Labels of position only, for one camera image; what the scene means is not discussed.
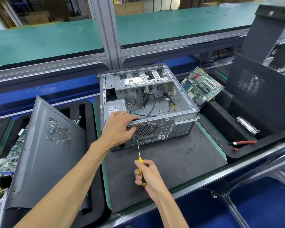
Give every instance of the screwdriver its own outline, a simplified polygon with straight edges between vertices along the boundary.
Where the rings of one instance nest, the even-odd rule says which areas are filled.
[[[143,163],[143,160],[142,160],[142,158],[141,158],[141,156],[140,156],[140,152],[139,152],[139,144],[138,144],[138,140],[137,140],[137,147],[138,147],[138,153],[139,153],[139,158],[138,158],[138,161],[139,162],[141,162],[141,163]],[[140,168],[138,168],[138,170],[139,170],[139,172],[140,172],[140,175],[143,177],[143,172],[142,172],[142,170],[140,169]],[[145,181],[145,178],[143,177],[143,179],[142,179],[142,184],[141,184],[142,186],[145,186],[145,185],[147,185],[147,183],[146,183],[146,181]]]

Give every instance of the pliers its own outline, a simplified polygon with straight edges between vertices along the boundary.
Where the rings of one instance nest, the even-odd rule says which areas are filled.
[[[236,146],[236,145],[247,145],[247,144],[255,144],[257,141],[239,141],[239,142],[233,142],[232,144],[228,143],[230,146]],[[233,151],[239,151],[238,148],[230,147]]]

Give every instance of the hand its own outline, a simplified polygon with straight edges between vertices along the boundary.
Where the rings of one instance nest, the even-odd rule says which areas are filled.
[[[148,192],[150,198],[157,203],[158,202],[158,195],[162,193],[169,193],[167,187],[165,186],[160,173],[158,172],[158,169],[156,165],[154,164],[154,161],[151,160],[144,160],[143,163],[139,162],[138,160],[134,161],[135,165],[141,169],[144,179],[147,183],[145,186],[145,190]],[[137,185],[141,185],[142,182],[142,176],[140,175],[140,172],[138,169],[134,171],[135,173],[135,183]]]
[[[131,139],[132,135],[136,131],[136,127],[132,127],[127,131],[127,124],[138,118],[138,116],[130,115],[124,111],[111,113],[111,116],[102,130],[102,135],[99,139],[107,144],[108,149],[125,143]]]

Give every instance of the metal computer chassis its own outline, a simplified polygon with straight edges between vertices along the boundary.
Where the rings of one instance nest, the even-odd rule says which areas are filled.
[[[135,134],[125,144],[112,148],[112,151],[136,146],[137,141],[141,145],[187,135],[197,121],[198,107],[165,64],[108,71],[99,73],[98,77],[101,88],[101,131],[112,111],[128,111],[126,105],[133,104],[135,98],[136,104],[143,102],[146,86],[152,94],[166,94],[175,103],[175,108],[171,109],[168,107],[168,98],[156,96],[156,107],[151,115],[157,116],[141,116],[130,122],[129,127],[137,128]],[[150,111],[153,104],[154,100],[150,97],[140,114]]]

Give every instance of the forearm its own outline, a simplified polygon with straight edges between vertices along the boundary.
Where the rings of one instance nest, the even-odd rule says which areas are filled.
[[[97,140],[78,164],[15,226],[15,228],[70,227],[107,150]]]
[[[189,228],[179,207],[168,190],[160,193],[155,203],[165,228]]]

